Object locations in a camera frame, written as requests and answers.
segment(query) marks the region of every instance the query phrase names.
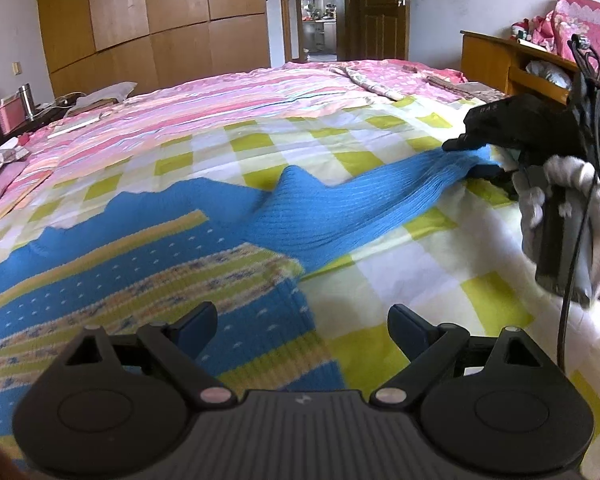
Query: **screw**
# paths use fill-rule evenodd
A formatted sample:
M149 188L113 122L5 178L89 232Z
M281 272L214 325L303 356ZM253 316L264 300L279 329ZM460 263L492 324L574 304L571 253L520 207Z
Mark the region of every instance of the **screw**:
M400 404L407 398L407 393L400 388L380 388L376 391L376 400L383 404Z
M209 404L222 404L232 397L231 390L222 386L212 386L200 392L200 399Z

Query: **yellow checkered sheet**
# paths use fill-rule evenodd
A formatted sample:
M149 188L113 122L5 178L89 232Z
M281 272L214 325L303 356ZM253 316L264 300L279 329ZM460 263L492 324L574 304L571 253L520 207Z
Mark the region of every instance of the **yellow checkered sheet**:
M158 191L199 176L272 189L289 164L339 184L457 137L476 104L410 96L317 119L260 119L191 131L83 178L43 184L25 208L0 220L0 262L49 226L69 227L103 211L123 191ZM347 385L368 395L407 364L386 330L394 303L474 335L521 326L555 356L560 301L535 284L521 243L517 204L490 184L468 181L451 187L419 218L305 277L300 288ZM600 303L587 312L571 310L567 338L568 375L596 419L584 473L598 478Z

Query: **bed shelf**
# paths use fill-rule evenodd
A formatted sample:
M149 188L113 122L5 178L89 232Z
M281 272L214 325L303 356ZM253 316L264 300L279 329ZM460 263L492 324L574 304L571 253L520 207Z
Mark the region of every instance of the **bed shelf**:
M509 95L533 92L566 104L568 92L564 88L527 73L525 68L533 60L549 61L573 77L576 72L574 62L516 41L465 30L461 33L461 70L470 81L479 81Z

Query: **black cable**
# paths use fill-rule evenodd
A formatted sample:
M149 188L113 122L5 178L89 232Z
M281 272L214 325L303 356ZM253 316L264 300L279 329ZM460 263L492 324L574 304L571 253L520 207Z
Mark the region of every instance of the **black cable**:
M564 298L562 299L562 309L560 310L560 323L558 323L558 350L557 350L557 364L558 368L564 372L564 344L567 336L567 319L569 317L569 309L571 306L571 297L573 295L573 281L576 271L576 264L578 262L578 256L580 255L580 246L582 245L582 234L584 233L584 227L589 221L589 206L591 205L591 199L593 192L596 189L595 181L591 184L589 189L589 196L587 197L587 205L584 208L584 216L580 223L580 229L578 231L578 237L576 238L576 247L573 250L573 257L571 258L571 265L569 266L569 275L567 277L567 287L565 290Z
M596 173L593 177L591 187L587 196L587 202L584 209L582 222L576 238L576 245L571 258L567 286L562 300L562 309L560 311L560 323L558 324L558 345L557 345L557 364L563 372L564 367L564 347L567 333L567 320L571 306L571 297L573 295L573 281L575 276L575 267L580 254L582 244L582 235L587 222L589 221L589 207L594 195L596 186L600 185L600 55L593 47L581 48L581 38L574 35L568 45L573 53L573 59L582 74L583 82L586 88L584 99L582 96L573 95L573 102L570 106L577 111L576 117L579 117L579 130L581 142L586 153L587 162L590 162Z

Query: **pink quilt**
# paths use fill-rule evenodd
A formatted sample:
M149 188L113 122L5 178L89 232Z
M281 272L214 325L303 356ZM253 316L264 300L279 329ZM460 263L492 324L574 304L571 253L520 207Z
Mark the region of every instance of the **pink quilt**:
M587 36L600 54L600 3L593 0L558 0L554 10L534 20L532 41L549 52L573 61L567 45L573 34Z
M453 82L463 80L456 71L433 70L400 60L344 64L402 94L419 94L442 102L458 97L428 84L426 75L435 74ZM29 165L0 199L0 217L43 183L52 186L85 176L191 132L256 117L318 117L346 107L387 102L387 98L331 72L326 65L330 64L287 64L277 69L210 77L52 123L31 136L27 144L31 152ZM49 138L61 124L71 125L98 114L102 118L96 123Z

